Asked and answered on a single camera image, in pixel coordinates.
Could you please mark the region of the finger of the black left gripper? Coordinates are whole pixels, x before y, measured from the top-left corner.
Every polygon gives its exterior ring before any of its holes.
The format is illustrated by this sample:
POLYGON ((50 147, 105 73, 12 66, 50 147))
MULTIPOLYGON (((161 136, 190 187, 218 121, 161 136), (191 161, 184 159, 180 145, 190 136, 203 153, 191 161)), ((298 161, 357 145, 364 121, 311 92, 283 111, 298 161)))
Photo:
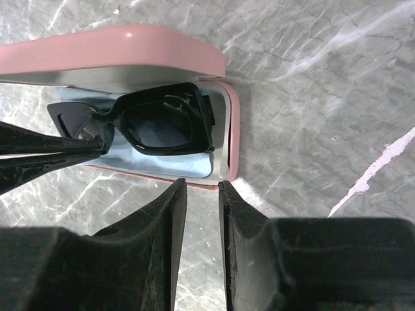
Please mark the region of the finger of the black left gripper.
POLYGON ((55 137, 1 122, 1 155, 100 152, 103 147, 99 137, 91 140, 55 137))
POLYGON ((91 161, 100 156, 100 152, 68 152, 1 159, 1 194, 52 171, 91 161))

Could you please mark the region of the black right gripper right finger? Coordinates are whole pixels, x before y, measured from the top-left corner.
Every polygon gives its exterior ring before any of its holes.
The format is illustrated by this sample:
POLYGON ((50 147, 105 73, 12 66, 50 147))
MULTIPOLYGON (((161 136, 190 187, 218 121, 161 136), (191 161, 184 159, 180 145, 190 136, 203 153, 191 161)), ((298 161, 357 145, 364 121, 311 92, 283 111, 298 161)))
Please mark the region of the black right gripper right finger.
POLYGON ((414 299, 414 224, 269 218, 219 183, 228 310, 315 310, 414 299))

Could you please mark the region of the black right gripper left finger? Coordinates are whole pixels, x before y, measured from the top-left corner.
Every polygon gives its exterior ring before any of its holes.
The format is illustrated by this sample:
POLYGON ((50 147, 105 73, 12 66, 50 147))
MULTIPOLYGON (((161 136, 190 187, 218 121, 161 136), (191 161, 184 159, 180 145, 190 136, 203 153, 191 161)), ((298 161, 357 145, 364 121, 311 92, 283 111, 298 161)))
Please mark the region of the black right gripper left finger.
POLYGON ((2 310, 173 310, 187 185, 92 236, 63 227, 1 229, 2 310))

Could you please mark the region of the light blue cleaning cloth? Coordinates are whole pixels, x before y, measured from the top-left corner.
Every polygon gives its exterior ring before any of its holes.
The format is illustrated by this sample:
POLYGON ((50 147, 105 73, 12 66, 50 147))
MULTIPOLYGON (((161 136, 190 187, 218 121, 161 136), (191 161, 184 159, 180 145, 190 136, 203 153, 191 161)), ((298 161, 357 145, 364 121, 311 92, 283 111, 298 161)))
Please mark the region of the light blue cleaning cloth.
MULTIPOLYGON (((97 108, 111 108, 122 93, 107 93, 72 87, 58 87, 56 97, 63 101, 81 101, 97 108)), ((135 150, 116 130, 110 151, 99 158, 83 163, 84 166, 100 166, 123 172, 160 174, 187 178, 206 178, 213 171, 209 154, 178 156, 144 155, 135 150)))

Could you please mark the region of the black sunglasses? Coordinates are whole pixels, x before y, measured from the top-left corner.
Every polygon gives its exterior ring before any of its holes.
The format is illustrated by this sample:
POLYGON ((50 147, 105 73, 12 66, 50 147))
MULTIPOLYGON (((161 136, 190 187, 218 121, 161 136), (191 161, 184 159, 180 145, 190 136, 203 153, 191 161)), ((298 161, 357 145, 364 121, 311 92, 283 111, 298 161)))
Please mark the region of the black sunglasses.
POLYGON ((108 151, 119 131, 148 156, 212 153, 215 118, 208 95, 190 82, 154 87, 100 100, 57 102, 47 107, 63 137, 99 138, 108 151))

